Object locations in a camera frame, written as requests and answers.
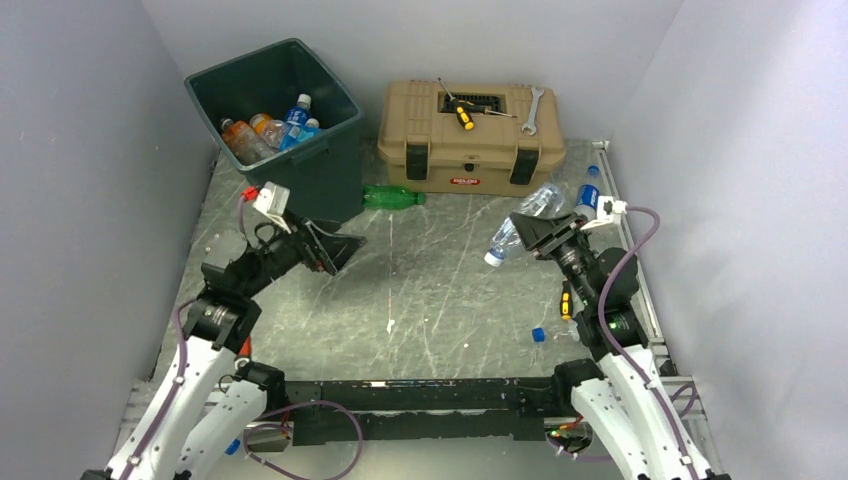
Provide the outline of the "blue label bottle far right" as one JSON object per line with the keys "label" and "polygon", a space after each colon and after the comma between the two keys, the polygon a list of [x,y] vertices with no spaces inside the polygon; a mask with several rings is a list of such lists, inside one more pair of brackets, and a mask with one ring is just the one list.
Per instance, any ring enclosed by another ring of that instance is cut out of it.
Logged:
{"label": "blue label bottle far right", "polygon": [[577,191],[574,212],[588,220],[594,220],[597,215],[600,180],[600,168],[597,165],[590,165],[584,182]]}

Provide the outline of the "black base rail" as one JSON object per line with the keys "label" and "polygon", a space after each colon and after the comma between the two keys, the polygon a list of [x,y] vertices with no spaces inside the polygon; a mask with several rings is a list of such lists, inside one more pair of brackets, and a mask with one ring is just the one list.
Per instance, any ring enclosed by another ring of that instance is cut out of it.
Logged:
{"label": "black base rail", "polygon": [[266,392],[262,420],[291,426],[296,446],[358,438],[540,441],[555,420],[577,416],[573,389],[602,377],[588,359],[560,364],[549,377],[294,381],[258,362],[234,375]]}

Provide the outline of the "tan plastic toolbox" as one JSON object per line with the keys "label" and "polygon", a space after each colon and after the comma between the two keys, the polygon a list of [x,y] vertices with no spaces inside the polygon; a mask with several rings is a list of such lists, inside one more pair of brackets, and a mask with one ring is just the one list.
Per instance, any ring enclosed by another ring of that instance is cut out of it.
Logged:
{"label": "tan plastic toolbox", "polygon": [[459,100],[515,115],[470,113],[465,131],[438,81],[394,81],[385,92],[377,151],[388,182],[429,193],[524,197],[548,181],[566,156],[558,102],[549,87],[537,112],[537,132],[521,132],[530,108],[531,86],[446,85]]}

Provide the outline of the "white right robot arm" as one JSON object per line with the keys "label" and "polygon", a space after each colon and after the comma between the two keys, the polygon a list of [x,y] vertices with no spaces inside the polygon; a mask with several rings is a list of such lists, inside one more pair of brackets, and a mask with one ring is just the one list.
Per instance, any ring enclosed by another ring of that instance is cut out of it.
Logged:
{"label": "white right robot arm", "polygon": [[555,262],[583,305],[574,320],[591,356],[556,367],[555,409],[587,421],[625,479],[722,478],[687,432],[632,305],[640,246],[594,252],[592,224],[575,213],[510,219],[524,248]]}

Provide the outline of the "crushed Pepsi bottle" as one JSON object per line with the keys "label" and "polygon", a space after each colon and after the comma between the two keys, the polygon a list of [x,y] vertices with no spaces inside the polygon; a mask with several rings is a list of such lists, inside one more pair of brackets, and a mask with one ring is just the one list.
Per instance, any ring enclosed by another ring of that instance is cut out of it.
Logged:
{"label": "crushed Pepsi bottle", "polygon": [[536,327],[531,331],[531,338],[539,344],[572,345],[580,342],[580,335],[574,323],[552,327]]}

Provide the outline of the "yellow black tool right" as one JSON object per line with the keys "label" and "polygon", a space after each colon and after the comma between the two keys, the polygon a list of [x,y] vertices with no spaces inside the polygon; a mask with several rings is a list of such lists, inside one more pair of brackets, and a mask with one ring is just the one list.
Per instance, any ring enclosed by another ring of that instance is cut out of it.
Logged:
{"label": "yellow black tool right", "polygon": [[562,280],[559,308],[561,318],[570,321],[573,317],[573,295],[571,283],[567,278]]}

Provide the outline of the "blue label water bottle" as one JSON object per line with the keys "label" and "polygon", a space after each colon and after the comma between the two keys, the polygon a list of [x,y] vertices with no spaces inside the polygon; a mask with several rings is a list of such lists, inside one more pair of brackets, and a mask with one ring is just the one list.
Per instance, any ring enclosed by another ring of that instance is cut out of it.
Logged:
{"label": "blue label water bottle", "polygon": [[301,93],[295,105],[286,113],[284,122],[290,126],[305,126],[311,118],[311,107],[312,97],[306,93]]}

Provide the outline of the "clear bottle white cap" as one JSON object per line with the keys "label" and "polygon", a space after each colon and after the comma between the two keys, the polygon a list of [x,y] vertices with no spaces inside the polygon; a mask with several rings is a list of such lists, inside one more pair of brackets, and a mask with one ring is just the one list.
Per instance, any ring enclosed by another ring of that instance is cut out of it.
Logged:
{"label": "clear bottle white cap", "polygon": [[289,125],[285,122],[267,121],[263,124],[259,135],[270,147],[280,150],[288,129]]}

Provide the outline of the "silver open-end wrench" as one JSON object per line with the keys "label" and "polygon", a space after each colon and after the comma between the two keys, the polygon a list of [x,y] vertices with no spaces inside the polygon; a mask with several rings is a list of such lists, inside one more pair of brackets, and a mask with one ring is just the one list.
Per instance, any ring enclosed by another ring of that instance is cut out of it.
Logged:
{"label": "silver open-end wrench", "polygon": [[536,125],[537,112],[538,112],[540,100],[545,94],[545,89],[539,88],[539,87],[532,87],[531,88],[531,94],[532,94],[532,100],[531,100],[530,108],[529,108],[529,111],[528,111],[527,120],[521,126],[521,132],[524,133],[524,134],[533,136],[537,132],[537,125]]}

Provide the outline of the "orange juice bottle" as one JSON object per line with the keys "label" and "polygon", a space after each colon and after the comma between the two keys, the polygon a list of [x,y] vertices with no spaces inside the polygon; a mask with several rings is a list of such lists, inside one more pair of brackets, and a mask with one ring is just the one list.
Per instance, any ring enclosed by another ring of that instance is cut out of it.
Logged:
{"label": "orange juice bottle", "polygon": [[266,126],[273,121],[273,118],[266,113],[257,113],[253,115],[249,121],[251,128],[257,133],[262,133]]}

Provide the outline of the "crushed blue label bottle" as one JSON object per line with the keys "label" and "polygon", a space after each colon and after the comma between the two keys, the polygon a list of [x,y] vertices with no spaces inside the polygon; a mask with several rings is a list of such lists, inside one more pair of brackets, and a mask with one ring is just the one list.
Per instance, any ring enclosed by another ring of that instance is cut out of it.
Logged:
{"label": "crushed blue label bottle", "polygon": [[310,118],[306,122],[305,126],[289,126],[280,151],[285,152],[300,143],[313,138],[320,132],[320,122],[315,118]]}

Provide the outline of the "clear bottle orange label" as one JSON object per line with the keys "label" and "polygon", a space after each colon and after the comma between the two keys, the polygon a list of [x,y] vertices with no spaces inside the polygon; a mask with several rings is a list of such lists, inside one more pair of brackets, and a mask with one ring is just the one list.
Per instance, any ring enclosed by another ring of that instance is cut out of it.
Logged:
{"label": "clear bottle orange label", "polygon": [[246,122],[224,118],[219,126],[222,140],[241,164],[254,165],[275,154]]}

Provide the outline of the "dark green plastic bin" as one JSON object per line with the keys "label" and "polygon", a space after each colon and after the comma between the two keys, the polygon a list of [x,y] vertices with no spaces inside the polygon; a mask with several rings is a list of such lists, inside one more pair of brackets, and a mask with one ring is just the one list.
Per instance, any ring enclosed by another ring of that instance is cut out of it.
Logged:
{"label": "dark green plastic bin", "polygon": [[291,38],[190,75],[187,92],[224,158],[288,207],[344,223],[363,210],[363,113],[340,79]]}

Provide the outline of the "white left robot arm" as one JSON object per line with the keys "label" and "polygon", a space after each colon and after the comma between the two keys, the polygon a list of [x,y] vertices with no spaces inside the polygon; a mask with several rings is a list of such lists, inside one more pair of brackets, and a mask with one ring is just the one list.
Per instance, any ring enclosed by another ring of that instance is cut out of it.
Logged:
{"label": "white left robot arm", "polygon": [[367,240],[297,215],[267,226],[255,244],[236,230],[208,244],[203,289],[172,314],[178,347],[162,384],[107,465],[82,478],[198,479],[249,422],[285,411],[283,371],[235,364],[261,315],[254,298],[298,266],[338,274]]}

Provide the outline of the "yellow black screwdriver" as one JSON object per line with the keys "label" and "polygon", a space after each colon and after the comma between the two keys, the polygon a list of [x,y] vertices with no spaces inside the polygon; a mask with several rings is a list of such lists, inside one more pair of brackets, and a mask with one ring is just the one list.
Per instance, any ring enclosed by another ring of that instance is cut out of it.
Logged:
{"label": "yellow black screwdriver", "polygon": [[467,105],[464,101],[459,100],[455,97],[452,92],[448,89],[446,84],[444,83],[441,77],[437,78],[440,85],[444,88],[446,95],[449,99],[449,106],[451,111],[455,114],[458,123],[465,131],[470,131],[474,129],[474,122],[471,117],[471,114],[467,110]]}

